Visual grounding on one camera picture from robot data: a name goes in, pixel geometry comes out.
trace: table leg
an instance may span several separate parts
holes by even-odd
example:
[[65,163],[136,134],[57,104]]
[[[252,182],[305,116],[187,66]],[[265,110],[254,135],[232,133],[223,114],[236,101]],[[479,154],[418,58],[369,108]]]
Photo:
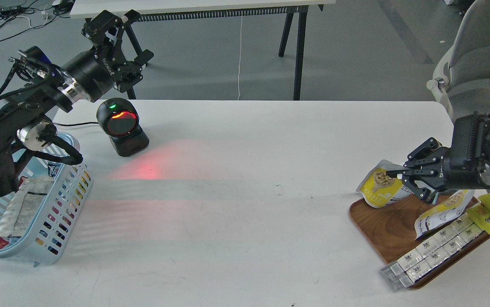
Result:
[[141,54],[142,49],[141,49],[141,46],[139,45],[139,42],[137,40],[137,37],[135,36],[135,33],[134,33],[133,29],[132,29],[132,26],[128,26],[126,28],[126,34],[130,38],[130,41],[131,41],[132,46],[133,46],[133,50],[135,50],[135,52],[137,53],[137,55]]
[[306,18],[307,12],[301,12],[298,16],[298,42],[296,44],[296,67],[294,69],[293,100],[300,100],[300,88],[302,86],[302,64],[304,61],[304,45],[306,42]]
[[294,16],[293,12],[289,12],[286,14],[285,26],[282,29],[282,37],[280,43],[280,52],[279,56],[282,58],[285,55],[286,41],[288,40],[288,33],[290,32],[290,26],[292,25],[292,17]]
[[137,97],[135,96],[135,90],[133,89],[133,87],[131,89],[127,90],[126,93],[128,93],[128,99],[137,99]]

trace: black robotic arm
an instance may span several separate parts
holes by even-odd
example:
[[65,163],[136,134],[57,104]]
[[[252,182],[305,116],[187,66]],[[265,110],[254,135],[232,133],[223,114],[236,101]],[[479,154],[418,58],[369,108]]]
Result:
[[[129,11],[118,17],[108,11],[84,25],[82,34],[93,44],[62,67],[52,64],[38,48],[20,51],[11,72],[0,89],[0,197],[16,191],[18,175],[34,157],[75,165],[82,156],[56,136],[56,128],[46,113],[53,107],[70,112],[79,99],[94,102],[112,88],[121,93],[142,79],[142,67],[153,57],[145,50],[133,61],[126,60],[122,35],[140,17]],[[23,89],[2,94],[14,75],[27,82]],[[50,144],[64,149],[69,156],[55,157],[41,152]],[[13,154],[22,150],[14,160]]]
[[[450,148],[429,138],[407,159],[406,169],[387,175],[401,174],[403,184],[426,202],[432,202],[436,192],[449,189],[490,188],[490,115],[474,113],[457,119]],[[418,187],[416,181],[434,191]]]

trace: gray floor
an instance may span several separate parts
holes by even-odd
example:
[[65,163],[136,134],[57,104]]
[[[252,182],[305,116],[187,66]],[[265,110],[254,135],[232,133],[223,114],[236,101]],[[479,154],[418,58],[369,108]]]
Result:
[[[22,1],[0,3],[10,6]],[[34,7],[51,2],[39,0]],[[338,0],[325,6],[324,12],[312,6],[301,99],[432,101],[425,83],[453,43],[462,20],[458,11],[443,0]],[[40,13],[28,17],[34,26],[43,22]],[[284,15],[269,15],[134,24],[141,46],[155,54],[144,81],[135,87],[137,97],[235,100],[240,93],[242,100],[292,99],[297,18],[286,56],[279,58],[284,19]],[[26,29],[27,23],[13,21],[0,30],[0,39]],[[89,41],[80,34],[83,23],[56,19],[42,29],[2,41],[0,85],[11,67],[7,58],[17,57],[19,49],[37,45],[59,65],[89,49]],[[126,39],[124,51],[133,57]],[[9,89],[22,85],[15,78]],[[104,96],[111,97],[126,95],[113,90]]]

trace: gray chair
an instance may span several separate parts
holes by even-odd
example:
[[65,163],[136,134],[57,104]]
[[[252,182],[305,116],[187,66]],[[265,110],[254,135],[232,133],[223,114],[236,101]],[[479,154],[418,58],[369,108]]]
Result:
[[427,88],[452,121],[474,111],[490,113],[490,0],[469,8]]

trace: white table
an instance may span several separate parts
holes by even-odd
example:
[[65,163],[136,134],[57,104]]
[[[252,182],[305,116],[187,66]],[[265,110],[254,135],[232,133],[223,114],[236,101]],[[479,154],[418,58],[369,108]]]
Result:
[[136,10],[141,15],[169,12],[197,12],[212,10],[233,10],[269,8],[284,6],[311,6],[333,4],[336,0],[78,0],[70,12],[71,18],[95,17],[102,10],[116,15],[124,15],[128,10]]
[[[123,3],[117,0],[78,0],[74,3],[70,16],[89,20],[103,10],[121,16],[132,9],[141,14],[139,21],[286,14],[278,52],[278,55],[282,57],[285,54],[292,18],[294,13],[299,13],[292,99],[300,100],[308,8],[316,4],[322,10],[324,4],[335,2],[336,0],[132,0]],[[126,33],[130,37],[135,52],[140,54],[142,49],[132,28],[128,27]],[[128,94],[130,98],[135,99],[133,92]]]
[[[95,120],[80,101],[57,122]],[[380,161],[452,124],[434,102],[134,101],[146,150],[67,128],[94,187],[52,266],[0,261],[0,306],[490,306],[490,239],[393,292],[348,216]]]

